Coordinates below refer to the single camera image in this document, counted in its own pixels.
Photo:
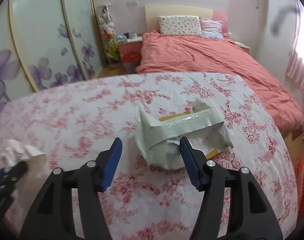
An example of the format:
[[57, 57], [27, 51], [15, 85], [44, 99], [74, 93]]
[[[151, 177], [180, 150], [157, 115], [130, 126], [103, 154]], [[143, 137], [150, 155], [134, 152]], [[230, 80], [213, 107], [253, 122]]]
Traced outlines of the floral white bedspread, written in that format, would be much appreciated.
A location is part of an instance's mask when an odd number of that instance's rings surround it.
[[14, 159], [11, 139], [41, 151], [36, 169], [18, 183], [7, 224], [19, 233], [49, 173], [73, 170], [108, 149], [123, 152], [112, 185], [100, 194], [114, 239], [187, 239], [202, 202], [178, 151], [181, 131], [205, 153], [215, 147], [199, 112], [220, 117], [231, 139], [214, 160], [247, 167], [266, 194], [283, 236], [295, 228], [297, 186], [282, 123], [249, 81], [233, 74], [163, 73], [115, 76], [47, 89], [9, 103], [0, 114], [0, 167]]

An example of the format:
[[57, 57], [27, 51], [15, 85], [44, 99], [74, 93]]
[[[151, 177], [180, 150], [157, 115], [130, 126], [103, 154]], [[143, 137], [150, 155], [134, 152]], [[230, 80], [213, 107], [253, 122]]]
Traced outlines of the white tissue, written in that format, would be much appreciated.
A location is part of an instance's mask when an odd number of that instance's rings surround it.
[[36, 147], [14, 139], [8, 140], [8, 147], [1, 153], [1, 160], [7, 170], [20, 162], [33, 166], [45, 163], [46, 159], [46, 155]]

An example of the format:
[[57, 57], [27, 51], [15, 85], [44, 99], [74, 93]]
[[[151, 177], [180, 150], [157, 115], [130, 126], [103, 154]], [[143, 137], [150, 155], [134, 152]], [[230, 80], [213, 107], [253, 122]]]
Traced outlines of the pink nightstand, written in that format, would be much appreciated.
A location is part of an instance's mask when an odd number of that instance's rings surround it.
[[142, 41], [143, 37], [139, 36], [137, 38], [127, 39], [126, 41], [119, 42], [118, 48], [120, 56], [131, 51], [138, 52], [141, 55]]

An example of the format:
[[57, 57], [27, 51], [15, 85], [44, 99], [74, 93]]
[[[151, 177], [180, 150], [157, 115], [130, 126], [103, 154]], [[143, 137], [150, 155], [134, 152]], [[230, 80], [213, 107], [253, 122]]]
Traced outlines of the striped pink pillow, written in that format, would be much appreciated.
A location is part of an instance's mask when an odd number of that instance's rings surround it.
[[203, 38], [224, 40], [223, 23], [221, 21], [214, 21], [205, 18], [200, 18], [200, 25], [201, 25]]

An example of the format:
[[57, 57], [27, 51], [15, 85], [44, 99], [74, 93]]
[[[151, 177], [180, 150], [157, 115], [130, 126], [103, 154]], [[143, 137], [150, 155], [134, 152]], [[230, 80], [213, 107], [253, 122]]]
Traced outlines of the wall power socket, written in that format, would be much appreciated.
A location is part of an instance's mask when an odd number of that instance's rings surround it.
[[130, 2], [127, 2], [127, 5], [128, 5], [128, 6], [138, 5], [138, 1], [130, 1]]

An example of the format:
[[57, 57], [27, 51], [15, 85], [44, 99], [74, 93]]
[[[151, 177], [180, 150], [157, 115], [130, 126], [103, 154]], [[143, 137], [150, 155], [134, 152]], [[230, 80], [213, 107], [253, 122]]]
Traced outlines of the coral red duvet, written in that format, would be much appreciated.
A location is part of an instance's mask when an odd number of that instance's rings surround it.
[[222, 40], [145, 33], [137, 73], [207, 72], [239, 75], [255, 92], [281, 132], [300, 131], [304, 115], [294, 96], [228, 35]]

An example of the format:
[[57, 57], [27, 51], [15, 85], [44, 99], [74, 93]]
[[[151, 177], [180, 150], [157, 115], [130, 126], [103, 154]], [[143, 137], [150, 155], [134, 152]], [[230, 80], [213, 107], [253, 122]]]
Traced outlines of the wardrobe with purple flowers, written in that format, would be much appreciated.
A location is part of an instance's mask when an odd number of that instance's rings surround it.
[[34, 92], [102, 71], [93, 0], [0, 0], [0, 114]]

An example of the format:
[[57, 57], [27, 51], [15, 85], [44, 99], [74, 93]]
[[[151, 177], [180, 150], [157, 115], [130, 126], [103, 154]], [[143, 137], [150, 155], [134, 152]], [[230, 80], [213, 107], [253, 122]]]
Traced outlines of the floral white pillow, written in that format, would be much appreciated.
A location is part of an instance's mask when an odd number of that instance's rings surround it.
[[202, 29], [199, 16], [159, 16], [159, 28], [163, 36], [202, 37]]

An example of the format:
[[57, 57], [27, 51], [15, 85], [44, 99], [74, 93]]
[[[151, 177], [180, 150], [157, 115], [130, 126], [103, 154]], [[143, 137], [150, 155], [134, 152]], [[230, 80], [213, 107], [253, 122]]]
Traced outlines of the plush toy hanging organiser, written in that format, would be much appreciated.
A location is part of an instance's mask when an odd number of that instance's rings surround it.
[[98, 15], [100, 36], [106, 61], [110, 66], [119, 63], [121, 57], [116, 39], [116, 29], [109, 10], [109, 4], [100, 7]]

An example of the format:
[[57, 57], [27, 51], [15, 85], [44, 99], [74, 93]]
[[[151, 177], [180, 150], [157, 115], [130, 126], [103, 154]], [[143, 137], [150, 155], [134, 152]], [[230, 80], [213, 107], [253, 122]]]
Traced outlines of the grey plastic mailer bag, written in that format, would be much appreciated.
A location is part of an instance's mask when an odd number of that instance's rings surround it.
[[142, 157], [148, 165], [177, 170], [184, 167], [179, 152], [180, 139], [187, 137], [192, 146], [210, 153], [234, 148], [232, 139], [219, 109], [197, 98], [189, 113], [159, 120], [137, 108], [135, 140]]

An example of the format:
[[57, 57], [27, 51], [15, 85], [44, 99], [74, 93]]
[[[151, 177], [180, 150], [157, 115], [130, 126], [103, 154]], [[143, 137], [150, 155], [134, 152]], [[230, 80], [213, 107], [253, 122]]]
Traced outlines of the beige pink headboard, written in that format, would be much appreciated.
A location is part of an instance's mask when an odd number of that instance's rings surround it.
[[221, 21], [223, 23], [223, 33], [228, 33], [227, 13], [224, 11], [181, 4], [148, 4], [144, 9], [147, 32], [160, 30], [159, 16], [190, 15]]

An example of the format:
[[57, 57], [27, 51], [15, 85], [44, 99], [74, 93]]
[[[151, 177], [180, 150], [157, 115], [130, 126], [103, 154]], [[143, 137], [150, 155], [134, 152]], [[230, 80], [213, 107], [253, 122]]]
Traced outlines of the red basket under nightstand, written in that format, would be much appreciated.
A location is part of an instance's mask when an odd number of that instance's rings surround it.
[[131, 51], [121, 55], [122, 63], [133, 63], [133, 62], [140, 62], [141, 55], [138, 52]]

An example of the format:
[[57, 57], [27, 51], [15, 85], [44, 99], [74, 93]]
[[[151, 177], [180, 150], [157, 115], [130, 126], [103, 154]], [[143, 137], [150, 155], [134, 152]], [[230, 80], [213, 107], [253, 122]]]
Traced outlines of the right wooden nightstand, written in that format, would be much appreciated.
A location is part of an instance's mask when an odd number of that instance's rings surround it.
[[246, 53], [250, 53], [250, 47], [249, 46], [247, 46], [247, 45], [245, 45], [245, 44], [243, 44], [242, 42], [239, 42], [239, 41], [234, 41], [234, 43], [236, 44], [236, 45], [238, 45], [243, 51], [245, 51]]

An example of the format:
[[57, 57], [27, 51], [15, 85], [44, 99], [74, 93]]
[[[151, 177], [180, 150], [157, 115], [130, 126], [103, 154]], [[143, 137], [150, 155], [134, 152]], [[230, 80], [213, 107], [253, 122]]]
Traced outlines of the pink curtain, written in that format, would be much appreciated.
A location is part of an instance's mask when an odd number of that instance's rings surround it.
[[295, 6], [295, 36], [286, 75], [304, 95], [304, 6], [300, 0], [295, 0]]

